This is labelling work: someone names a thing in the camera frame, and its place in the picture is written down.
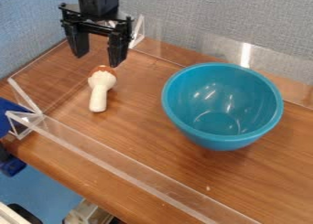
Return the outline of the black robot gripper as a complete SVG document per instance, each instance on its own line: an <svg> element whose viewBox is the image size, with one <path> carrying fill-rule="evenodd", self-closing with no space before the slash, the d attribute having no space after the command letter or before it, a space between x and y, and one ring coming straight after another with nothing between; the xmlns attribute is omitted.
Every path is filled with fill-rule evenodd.
<svg viewBox="0 0 313 224"><path fill-rule="evenodd" d="M90 52L90 34L106 36L110 67L116 68L127 58L134 22L119 10L119 0L78 0L76 4L60 3L59 9L74 55L80 58Z"/></svg>

